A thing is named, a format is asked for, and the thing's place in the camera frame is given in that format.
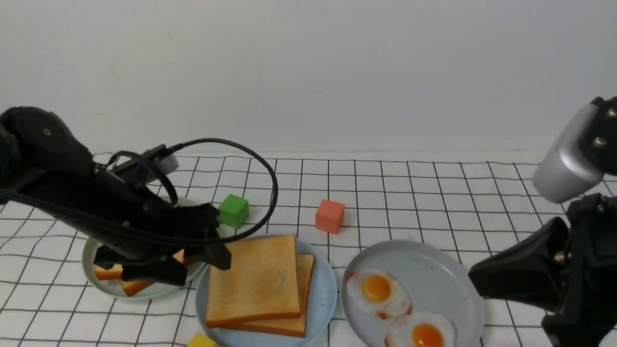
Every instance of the wooden block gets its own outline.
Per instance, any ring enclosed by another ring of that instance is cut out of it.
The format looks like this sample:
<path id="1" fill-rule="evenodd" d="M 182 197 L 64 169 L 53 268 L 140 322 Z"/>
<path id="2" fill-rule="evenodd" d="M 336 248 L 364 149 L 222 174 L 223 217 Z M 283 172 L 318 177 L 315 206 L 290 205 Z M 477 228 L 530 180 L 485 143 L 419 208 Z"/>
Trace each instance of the wooden block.
<path id="1" fill-rule="evenodd" d="M 239 229 L 249 217 L 249 202 L 244 198 L 229 194 L 219 205 L 218 211 L 221 224 Z"/>
<path id="2" fill-rule="evenodd" d="M 217 347 L 217 344 L 204 334 L 198 333 L 186 347 Z"/>
<path id="3" fill-rule="evenodd" d="M 330 200 L 322 200 L 315 214 L 315 228 L 324 232 L 338 234 L 343 224 L 345 205 Z"/>

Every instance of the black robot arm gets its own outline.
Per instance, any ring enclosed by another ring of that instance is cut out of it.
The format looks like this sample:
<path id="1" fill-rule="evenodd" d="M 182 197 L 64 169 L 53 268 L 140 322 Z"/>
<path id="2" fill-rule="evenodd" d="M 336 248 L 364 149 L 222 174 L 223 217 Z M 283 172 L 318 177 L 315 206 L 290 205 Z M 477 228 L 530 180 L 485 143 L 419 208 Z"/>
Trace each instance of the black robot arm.
<path id="1" fill-rule="evenodd" d="M 545 156 L 533 184 L 563 203 L 605 174 L 617 174 L 617 98 L 583 107 Z M 554 347 L 597 347 L 617 324 L 617 198 L 573 201 L 521 243 L 474 265 L 469 277 L 485 298 L 549 311 L 542 327 Z"/>
<path id="2" fill-rule="evenodd" d="M 166 174 L 178 163 L 173 153 L 194 143 L 225 143 L 244 150 L 266 166 L 273 179 L 270 209 L 257 225 L 221 239 L 218 210 L 211 204 L 178 206 Z M 118 156 L 131 159 L 112 167 Z M 165 201 L 148 189 L 160 180 Z M 0 199 L 38 207 L 101 243 L 94 263 L 123 266 L 122 279 L 184 285 L 186 268 L 172 255 L 220 269 L 231 267 L 225 243 L 255 232 L 272 215 L 278 184 L 268 163 L 241 145 L 204 139 L 172 148 L 161 145 L 142 155 L 122 151 L 107 164 L 71 134 L 61 119 L 35 107 L 13 107 L 0 115 Z"/>

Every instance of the white wall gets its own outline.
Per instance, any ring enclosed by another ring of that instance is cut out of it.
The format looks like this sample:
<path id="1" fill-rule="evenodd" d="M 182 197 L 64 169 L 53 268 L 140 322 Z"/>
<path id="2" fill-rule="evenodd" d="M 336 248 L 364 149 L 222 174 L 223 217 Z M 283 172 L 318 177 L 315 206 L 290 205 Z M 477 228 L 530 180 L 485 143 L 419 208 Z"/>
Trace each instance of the white wall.
<path id="1" fill-rule="evenodd" d="M 3 0 L 0 107 L 52 110 L 93 150 L 205 136 L 544 150 L 594 96 L 617 95 L 616 13 L 615 0 Z"/>

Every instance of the toast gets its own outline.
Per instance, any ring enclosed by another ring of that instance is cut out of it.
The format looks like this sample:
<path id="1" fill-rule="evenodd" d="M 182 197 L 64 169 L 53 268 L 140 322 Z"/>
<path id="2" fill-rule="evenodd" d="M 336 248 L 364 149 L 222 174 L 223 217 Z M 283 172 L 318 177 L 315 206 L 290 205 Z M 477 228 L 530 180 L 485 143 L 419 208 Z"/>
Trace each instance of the toast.
<path id="1" fill-rule="evenodd" d="M 227 247 L 231 268 L 210 267 L 208 328 L 300 317 L 295 235 L 245 239 Z"/>
<path id="2" fill-rule="evenodd" d="M 184 266 L 189 266 L 193 264 L 195 261 L 190 261 L 184 258 L 184 250 L 181 249 L 177 253 L 173 255 L 173 257 L 181 262 Z M 99 280 L 120 280 L 120 285 L 122 286 L 122 291 L 126 296 L 133 296 L 140 291 L 146 289 L 147 287 L 154 284 L 154 282 L 150 281 L 129 281 L 125 282 L 122 280 L 122 265 L 115 264 L 111 269 L 105 270 L 102 267 L 95 266 L 94 267 L 94 276 Z"/>
<path id="3" fill-rule="evenodd" d="M 315 256 L 313 254 L 298 254 L 296 256 L 298 294 L 302 312 L 296 319 L 271 319 L 256 320 L 253 322 L 227 325 L 226 329 L 243 330 L 248 332 L 272 333 L 291 337 L 306 337 L 306 314 L 309 303 L 309 291 L 315 268 Z"/>
<path id="4" fill-rule="evenodd" d="M 94 276 L 101 281 L 119 280 L 122 278 L 122 265 L 115 264 L 114 267 L 109 270 L 95 265 Z"/>

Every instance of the orange cube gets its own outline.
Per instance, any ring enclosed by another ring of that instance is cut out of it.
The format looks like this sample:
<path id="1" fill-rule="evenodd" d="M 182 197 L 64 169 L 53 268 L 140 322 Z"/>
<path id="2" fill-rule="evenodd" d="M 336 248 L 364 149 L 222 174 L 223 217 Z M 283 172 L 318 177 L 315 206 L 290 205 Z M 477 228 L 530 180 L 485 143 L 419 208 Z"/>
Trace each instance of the orange cube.
<path id="1" fill-rule="evenodd" d="M 345 205 L 330 200 L 322 200 L 315 214 L 315 228 L 324 232 L 338 234 L 343 224 Z"/>

